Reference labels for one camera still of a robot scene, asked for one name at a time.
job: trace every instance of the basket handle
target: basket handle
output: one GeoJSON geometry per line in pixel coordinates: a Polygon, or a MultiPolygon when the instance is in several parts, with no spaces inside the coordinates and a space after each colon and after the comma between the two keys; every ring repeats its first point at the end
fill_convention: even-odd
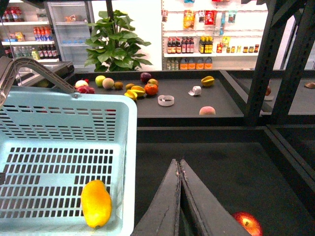
{"type": "Polygon", "coordinates": [[[61,90],[66,93],[74,93],[76,89],[56,75],[54,72],[51,72],[45,66],[36,62],[33,59],[29,58],[18,58],[16,60],[12,60],[8,57],[0,58],[0,107],[4,104],[10,89],[14,83],[16,75],[18,74],[21,67],[27,67],[33,69],[38,74],[43,76],[45,79],[49,80],[51,83],[55,84],[61,90]]]}

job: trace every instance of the light blue basket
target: light blue basket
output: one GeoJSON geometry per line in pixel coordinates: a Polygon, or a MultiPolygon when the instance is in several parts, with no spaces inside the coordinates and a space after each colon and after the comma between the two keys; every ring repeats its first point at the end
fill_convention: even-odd
{"type": "Polygon", "coordinates": [[[0,110],[0,235],[130,235],[134,224],[135,103],[125,96],[12,87],[0,110]],[[110,221],[87,226],[80,195],[102,180],[110,221]]]}

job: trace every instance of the jar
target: jar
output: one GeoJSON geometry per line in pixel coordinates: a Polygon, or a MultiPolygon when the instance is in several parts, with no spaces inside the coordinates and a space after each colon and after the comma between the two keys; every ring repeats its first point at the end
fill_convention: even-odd
{"type": "Polygon", "coordinates": [[[255,44],[255,51],[254,53],[258,53],[259,44],[255,44]]]}

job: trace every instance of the tomato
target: tomato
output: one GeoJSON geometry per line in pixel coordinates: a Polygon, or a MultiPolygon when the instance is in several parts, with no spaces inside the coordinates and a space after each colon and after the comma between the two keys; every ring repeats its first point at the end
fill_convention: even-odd
{"type": "Polygon", "coordinates": [[[150,95],[150,96],[156,95],[158,93],[158,87],[156,85],[153,85],[153,84],[145,85],[144,90],[145,90],[146,94],[150,95]]]}

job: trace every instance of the starfruit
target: starfruit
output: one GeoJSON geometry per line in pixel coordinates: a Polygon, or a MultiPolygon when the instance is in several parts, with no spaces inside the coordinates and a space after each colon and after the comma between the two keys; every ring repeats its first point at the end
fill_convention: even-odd
{"type": "Polygon", "coordinates": [[[138,95],[131,90],[127,90],[127,92],[125,92],[125,96],[131,98],[133,101],[137,100],[138,97],[138,95]]]}
{"type": "Polygon", "coordinates": [[[132,88],[130,90],[132,92],[135,92],[138,95],[138,97],[142,97],[143,95],[146,94],[144,88],[142,88],[141,86],[138,86],[138,85],[132,86],[132,88]]]}
{"type": "Polygon", "coordinates": [[[207,76],[201,80],[201,83],[205,87],[210,87],[215,84],[215,79],[212,76],[207,76]]]}

